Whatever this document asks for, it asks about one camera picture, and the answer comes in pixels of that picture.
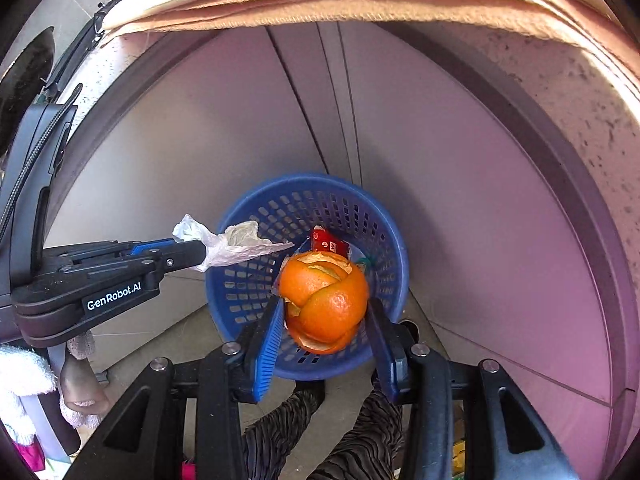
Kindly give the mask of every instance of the white tissue paper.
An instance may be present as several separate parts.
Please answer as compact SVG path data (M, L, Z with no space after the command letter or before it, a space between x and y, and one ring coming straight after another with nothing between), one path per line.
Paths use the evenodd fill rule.
M200 240L207 247L207 256L192 269L204 272L209 267L226 267L246 262L258 256L276 253L293 247L291 242L274 244L271 240L258 238L258 222L249 220L231 225L224 234L215 235L204 225L196 222L191 215L185 215L174 227L174 237L183 242Z

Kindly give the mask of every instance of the bolt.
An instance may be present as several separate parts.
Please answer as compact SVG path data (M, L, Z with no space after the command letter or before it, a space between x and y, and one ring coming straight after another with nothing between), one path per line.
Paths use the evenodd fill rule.
M150 365L151 369L155 372L161 372L169 365L169 359L166 357L156 357L153 361L151 361Z
M222 353L224 355L236 355L241 349L240 343L236 341L230 341L222 345Z
M495 374L500 369L500 363L493 359L485 359L482 361L482 368L491 374Z
M427 355L429 355L429 351L430 348L422 343L416 343L415 345L411 346L411 353L418 357L426 357Z

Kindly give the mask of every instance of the person's leg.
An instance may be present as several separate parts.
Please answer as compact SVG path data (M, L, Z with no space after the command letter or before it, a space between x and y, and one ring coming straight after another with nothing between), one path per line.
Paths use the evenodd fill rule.
M394 406L374 382L351 431L307 480L391 480L402 444L402 407Z
M249 480L278 478L323 400L324 381L297 381L289 399L246 429L242 444Z

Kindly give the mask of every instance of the orange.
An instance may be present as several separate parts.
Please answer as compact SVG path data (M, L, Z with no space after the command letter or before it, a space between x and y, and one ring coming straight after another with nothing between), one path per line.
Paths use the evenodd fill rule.
M362 271L339 254L297 254L280 275L289 333L306 350L333 353L355 335L367 310L369 287Z

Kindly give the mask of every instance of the perforated basket wall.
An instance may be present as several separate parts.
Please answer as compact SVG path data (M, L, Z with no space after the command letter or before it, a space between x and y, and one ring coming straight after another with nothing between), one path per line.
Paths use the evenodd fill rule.
M207 271L209 309L225 340L235 339L245 323L262 315L282 260L308 238L315 225L328 228L370 259L376 275L372 293L380 298L388 316L398 320L408 289L406 250L389 214L362 189L322 174L279 178L238 201L220 222L218 232L250 219L258 222L261 237L273 242L290 240L295 247ZM325 379L371 356L364 323L347 348L327 356L303 351L285 330L274 373L294 380Z

